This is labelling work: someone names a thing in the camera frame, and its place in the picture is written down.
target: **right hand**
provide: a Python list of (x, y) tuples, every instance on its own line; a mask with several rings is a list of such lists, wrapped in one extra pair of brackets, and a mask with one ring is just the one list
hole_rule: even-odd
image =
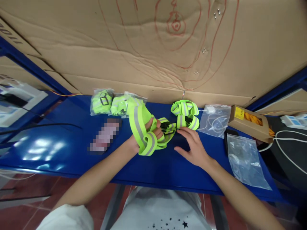
[(187, 152), (178, 146), (176, 146), (174, 150), (192, 164), (199, 166), (206, 171), (215, 160), (207, 154), (198, 133), (187, 127), (181, 127), (177, 132), (186, 138), (190, 146), (190, 151)]

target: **transparent plastic bag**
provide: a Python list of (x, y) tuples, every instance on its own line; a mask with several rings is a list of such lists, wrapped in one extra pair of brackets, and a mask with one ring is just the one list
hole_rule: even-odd
[(227, 134), (228, 158), (235, 178), (250, 186), (272, 190), (263, 176), (256, 141)]
[[(128, 103), (134, 103), (135, 105), (141, 105), (141, 104), (146, 105), (146, 103), (147, 103), (146, 97), (141, 97), (137, 94), (130, 93), (128, 91), (125, 91), (125, 96), (127, 97)], [(124, 116), (122, 116), (122, 118), (128, 118), (128, 117), (129, 117), (128, 114), (125, 114)]]
[(126, 116), (127, 115), (127, 105), (129, 96), (123, 93), (114, 93), (114, 98), (112, 101), (112, 106), (109, 112), (109, 116)]
[(113, 92), (114, 90), (111, 88), (94, 90), (94, 95), (91, 98), (91, 116), (109, 114), (113, 99)]
[(201, 115), (198, 131), (224, 139), (230, 112), (231, 106), (228, 105), (206, 105)]

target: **sleeve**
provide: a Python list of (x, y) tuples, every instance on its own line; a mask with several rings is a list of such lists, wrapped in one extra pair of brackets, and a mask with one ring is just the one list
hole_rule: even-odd
[(62, 205), (50, 212), (36, 230), (93, 230), (94, 221), (84, 205)]

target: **hand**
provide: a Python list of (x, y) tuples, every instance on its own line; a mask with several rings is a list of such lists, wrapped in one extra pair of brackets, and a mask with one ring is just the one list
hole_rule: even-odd
[[(145, 125), (146, 130), (148, 131), (153, 124), (153, 118), (149, 120), (149, 122)], [(153, 133), (156, 135), (157, 139), (161, 138), (163, 136), (162, 130), (160, 128), (161, 122), (157, 120), (157, 128), (153, 131)], [(139, 152), (139, 146), (137, 141), (135, 140), (135, 137), (132, 135), (127, 141), (129, 146), (132, 148), (132, 152), (134, 155), (136, 155)]]
[(185, 159), (190, 161), (192, 164), (199, 166), (205, 171), (207, 171), (208, 167), (215, 160), (207, 154), (204, 146), (202, 145), (201, 140), (199, 139), (198, 133), (187, 127), (181, 127), (180, 129), (177, 130), (177, 132), (186, 138), (190, 146), (190, 151), (187, 152), (178, 146), (175, 147), (174, 150), (176, 150), (179, 154), (181, 154)]

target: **black wire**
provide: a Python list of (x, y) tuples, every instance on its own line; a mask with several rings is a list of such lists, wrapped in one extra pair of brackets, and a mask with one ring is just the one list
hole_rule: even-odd
[(10, 130), (10, 131), (0, 132), (0, 135), (5, 135), (5, 134), (9, 134), (9, 133), (14, 133), (14, 132), (20, 132), (20, 131), (22, 131), (22, 130), (31, 129), (31, 128), (36, 128), (36, 127), (53, 126), (53, 125), (70, 125), (70, 126), (75, 126), (75, 127), (79, 128), (79, 129), (82, 129), (80, 126), (73, 125), (73, 124), (69, 124), (69, 123), (54, 123), (54, 124), (43, 124), (43, 125), (28, 126), (28, 127), (23, 127), (23, 128), (20, 128), (20, 129), (15, 129), (15, 130)]

